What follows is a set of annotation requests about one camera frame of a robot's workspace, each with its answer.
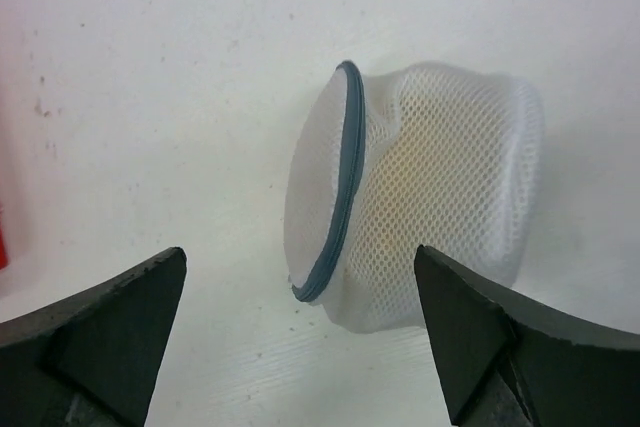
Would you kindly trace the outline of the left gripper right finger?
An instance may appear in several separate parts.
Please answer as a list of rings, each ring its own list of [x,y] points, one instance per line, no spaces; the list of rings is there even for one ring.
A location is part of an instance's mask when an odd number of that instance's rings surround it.
[[[636,426],[639,337],[566,314],[432,247],[414,271],[454,426]]]

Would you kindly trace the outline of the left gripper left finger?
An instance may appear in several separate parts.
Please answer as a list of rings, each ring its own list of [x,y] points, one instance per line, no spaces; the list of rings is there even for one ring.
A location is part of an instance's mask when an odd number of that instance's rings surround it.
[[[2,425],[144,425],[186,273],[171,247],[3,322]]]

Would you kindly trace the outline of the white mesh laundry bag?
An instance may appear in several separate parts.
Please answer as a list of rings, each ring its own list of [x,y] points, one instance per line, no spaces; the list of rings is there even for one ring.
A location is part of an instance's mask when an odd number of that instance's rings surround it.
[[[523,79],[435,62],[365,76],[340,63],[290,165],[283,241],[294,297],[354,333],[422,326],[422,245],[511,286],[543,138],[542,101]]]

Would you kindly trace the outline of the red plastic tray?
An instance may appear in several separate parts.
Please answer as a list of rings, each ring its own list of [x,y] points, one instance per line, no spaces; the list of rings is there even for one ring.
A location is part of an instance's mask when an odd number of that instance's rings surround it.
[[[10,263],[8,244],[5,233],[4,206],[0,206],[0,269],[6,268]]]

